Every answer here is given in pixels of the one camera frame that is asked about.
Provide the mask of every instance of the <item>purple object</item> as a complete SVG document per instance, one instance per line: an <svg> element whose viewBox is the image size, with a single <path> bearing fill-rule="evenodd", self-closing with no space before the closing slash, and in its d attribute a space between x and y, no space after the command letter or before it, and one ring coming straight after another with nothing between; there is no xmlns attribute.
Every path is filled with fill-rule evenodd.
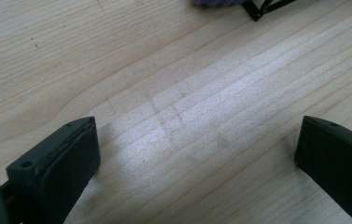
<svg viewBox="0 0 352 224"><path fill-rule="evenodd" d="M205 5L210 7L239 5L245 1L246 0L192 0L195 5Z"/></svg>

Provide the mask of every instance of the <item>black object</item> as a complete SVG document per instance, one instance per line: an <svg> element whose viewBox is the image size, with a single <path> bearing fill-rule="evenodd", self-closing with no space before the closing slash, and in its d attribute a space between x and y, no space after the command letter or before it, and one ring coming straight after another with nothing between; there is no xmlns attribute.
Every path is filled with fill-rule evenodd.
<svg viewBox="0 0 352 224"><path fill-rule="evenodd" d="M0 223L63 223L99 165L94 118L64 125L7 167Z"/></svg>
<svg viewBox="0 0 352 224"><path fill-rule="evenodd" d="M280 0L275 3L273 3L273 1L274 0L265 0L262 6L258 8L251 0L247 0L242 3L242 6L253 21L258 21L263 15L278 10L296 0Z"/></svg>
<svg viewBox="0 0 352 224"><path fill-rule="evenodd" d="M303 118L296 164L352 216L352 132L311 117Z"/></svg>

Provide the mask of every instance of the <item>black metal bracket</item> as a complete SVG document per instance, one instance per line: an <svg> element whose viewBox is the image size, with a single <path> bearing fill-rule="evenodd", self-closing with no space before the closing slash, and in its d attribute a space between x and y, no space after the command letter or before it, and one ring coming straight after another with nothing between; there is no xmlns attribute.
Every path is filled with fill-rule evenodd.
<svg viewBox="0 0 352 224"><path fill-rule="evenodd" d="M63 223L99 165L94 118L64 125L7 167L0 223Z"/></svg>
<svg viewBox="0 0 352 224"><path fill-rule="evenodd" d="M296 0L280 0L273 3L274 0L265 0L260 8L258 8L251 0L242 3L243 8L253 21L258 21L263 15L273 12L281 7L284 7Z"/></svg>
<svg viewBox="0 0 352 224"><path fill-rule="evenodd" d="M352 216L351 131L304 117L295 162Z"/></svg>

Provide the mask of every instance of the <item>light wood tabletop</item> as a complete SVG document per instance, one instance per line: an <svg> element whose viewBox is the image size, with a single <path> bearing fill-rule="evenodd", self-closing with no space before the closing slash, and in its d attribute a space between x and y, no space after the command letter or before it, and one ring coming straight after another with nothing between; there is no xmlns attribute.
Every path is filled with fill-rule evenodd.
<svg viewBox="0 0 352 224"><path fill-rule="evenodd" d="M189 0L0 0L0 183L95 116L65 223L352 223L293 161L303 115L352 130L352 0L252 21Z"/></svg>

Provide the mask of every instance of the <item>wooden table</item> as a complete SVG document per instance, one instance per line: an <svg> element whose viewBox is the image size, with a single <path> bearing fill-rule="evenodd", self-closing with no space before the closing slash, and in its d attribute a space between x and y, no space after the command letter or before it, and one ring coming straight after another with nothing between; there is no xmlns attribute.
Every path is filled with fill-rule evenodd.
<svg viewBox="0 0 352 224"><path fill-rule="evenodd" d="M96 117L102 164L66 223L352 223L293 163L303 115L352 130L352 0L259 22L188 0L0 0L0 183Z"/></svg>

